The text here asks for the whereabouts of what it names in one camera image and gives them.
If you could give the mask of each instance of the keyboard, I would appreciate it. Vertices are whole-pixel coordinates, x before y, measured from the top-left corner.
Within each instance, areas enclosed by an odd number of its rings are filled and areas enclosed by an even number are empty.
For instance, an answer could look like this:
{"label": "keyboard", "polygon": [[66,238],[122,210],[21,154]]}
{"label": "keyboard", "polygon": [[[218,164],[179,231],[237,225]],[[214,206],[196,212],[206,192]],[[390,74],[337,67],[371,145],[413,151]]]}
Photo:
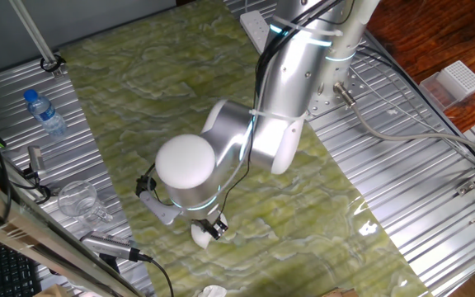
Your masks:
{"label": "keyboard", "polygon": [[0,243],[0,297],[32,297],[41,291],[35,262]]}

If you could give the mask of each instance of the water bottle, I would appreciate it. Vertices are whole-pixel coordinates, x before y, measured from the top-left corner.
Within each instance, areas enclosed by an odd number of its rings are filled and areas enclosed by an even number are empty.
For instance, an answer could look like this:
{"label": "water bottle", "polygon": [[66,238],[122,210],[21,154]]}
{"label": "water bottle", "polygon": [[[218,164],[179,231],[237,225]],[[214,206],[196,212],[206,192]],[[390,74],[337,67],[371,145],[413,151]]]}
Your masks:
{"label": "water bottle", "polygon": [[34,90],[27,90],[23,97],[27,104],[26,109],[37,119],[43,129],[53,136],[59,136],[65,132],[67,126],[63,117],[56,112],[53,104],[45,96],[38,95]]}

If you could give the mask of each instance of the glass cup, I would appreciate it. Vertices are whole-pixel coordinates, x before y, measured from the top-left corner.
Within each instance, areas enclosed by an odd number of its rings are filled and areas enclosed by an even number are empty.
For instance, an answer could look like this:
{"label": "glass cup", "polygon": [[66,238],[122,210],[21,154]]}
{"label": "glass cup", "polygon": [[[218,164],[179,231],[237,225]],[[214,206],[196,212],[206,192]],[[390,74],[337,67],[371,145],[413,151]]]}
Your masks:
{"label": "glass cup", "polygon": [[91,229],[100,223],[109,223],[113,216],[98,200],[95,187],[87,181],[73,181],[59,193],[58,207],[69,217],[73,217]]}

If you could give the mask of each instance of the table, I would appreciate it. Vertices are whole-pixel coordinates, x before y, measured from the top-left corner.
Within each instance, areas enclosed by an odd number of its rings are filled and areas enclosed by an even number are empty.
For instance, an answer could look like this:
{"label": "table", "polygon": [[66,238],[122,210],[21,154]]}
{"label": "table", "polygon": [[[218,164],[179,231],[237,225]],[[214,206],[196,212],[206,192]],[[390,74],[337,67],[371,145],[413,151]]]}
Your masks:
{"label": "table", "polygon": [[[462,60],[475,72],[475,1],[383,0],[369,31],[420,83]],[[475,125],[475,94],[445,114],[462,131]]]}

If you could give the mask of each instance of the green mat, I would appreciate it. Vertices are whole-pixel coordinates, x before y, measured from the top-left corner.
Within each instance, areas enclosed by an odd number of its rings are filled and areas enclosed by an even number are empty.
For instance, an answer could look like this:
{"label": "green mat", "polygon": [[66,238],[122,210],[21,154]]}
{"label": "green mat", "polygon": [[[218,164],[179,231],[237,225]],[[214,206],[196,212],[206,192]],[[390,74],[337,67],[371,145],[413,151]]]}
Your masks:
{"label": "green mat", "polygon": [[[222,2],[193,2],[62,54],[134,238],[165,266],[176,296],[207,285],[228,296],[319,296],[335,287],[361,297],[429,295],[308,126],[287,173],[253,168],[231,192],[230,228],[207,250],[191,240],[188,222],[164,226],[134,194],[158,148],[198,134],[217,100],[252,103],[258,54]],[[147,268],[157,294],[169,295],[161,272]]]}

